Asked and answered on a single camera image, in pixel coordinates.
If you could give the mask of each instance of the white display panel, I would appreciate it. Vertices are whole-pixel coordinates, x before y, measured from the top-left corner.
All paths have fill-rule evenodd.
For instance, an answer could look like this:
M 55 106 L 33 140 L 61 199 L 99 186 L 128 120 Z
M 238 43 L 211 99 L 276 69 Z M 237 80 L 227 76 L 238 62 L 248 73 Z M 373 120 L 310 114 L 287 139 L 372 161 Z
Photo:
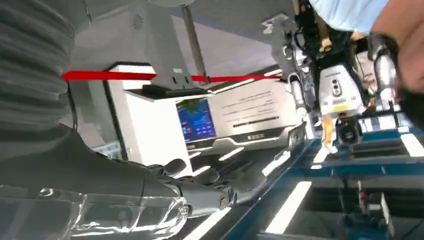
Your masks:
M 265 79 L 208 98 L 218 138 L 300 123 L 287 84 Z

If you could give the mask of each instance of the transparent plastic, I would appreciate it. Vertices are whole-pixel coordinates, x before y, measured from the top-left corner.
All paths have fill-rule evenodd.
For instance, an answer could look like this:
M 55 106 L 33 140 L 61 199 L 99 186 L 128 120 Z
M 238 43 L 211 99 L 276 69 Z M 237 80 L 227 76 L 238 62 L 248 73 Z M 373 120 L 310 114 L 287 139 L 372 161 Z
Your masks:
M 181 230 L 188 214 L 183 197 L 83 194 L 0 185 L 2 240 L 74 240 L 95 236 L 102 240 L 167 239 Z

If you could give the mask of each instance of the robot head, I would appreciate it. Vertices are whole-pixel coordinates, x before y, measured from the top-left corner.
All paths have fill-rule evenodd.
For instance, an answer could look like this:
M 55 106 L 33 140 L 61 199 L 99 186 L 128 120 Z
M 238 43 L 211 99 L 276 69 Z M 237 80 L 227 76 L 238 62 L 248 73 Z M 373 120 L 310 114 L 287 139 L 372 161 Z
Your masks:
M 358 144 L 362 140 L 362 129 L 357 116 L 341 116 L 335 123 L 335 131 L 344 146 Z

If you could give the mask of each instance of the person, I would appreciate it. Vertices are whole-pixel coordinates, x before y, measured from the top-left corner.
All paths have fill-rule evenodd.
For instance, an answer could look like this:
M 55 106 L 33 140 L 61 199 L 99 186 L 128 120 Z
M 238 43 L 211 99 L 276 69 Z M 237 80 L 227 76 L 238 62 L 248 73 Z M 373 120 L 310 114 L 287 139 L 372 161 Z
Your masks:
M 310 0 L 332 28 L 380 36 L 396 67 L 396 100 L 414 126 L 424 129 L 424 1 Z

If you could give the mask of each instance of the yellow label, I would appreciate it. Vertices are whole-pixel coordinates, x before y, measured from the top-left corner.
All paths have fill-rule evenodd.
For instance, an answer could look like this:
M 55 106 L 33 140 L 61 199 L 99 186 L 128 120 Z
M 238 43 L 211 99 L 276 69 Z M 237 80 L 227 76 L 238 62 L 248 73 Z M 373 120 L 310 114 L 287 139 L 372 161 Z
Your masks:
M 344 105 L 340 105 L 340 106 L 335 106 L 333 107 L 333 111 L 335 112 L 339 112 L 339 111 L 343 111 L 343 110 L 347 110 L 349 108 L 348 104 L 344 104 Z

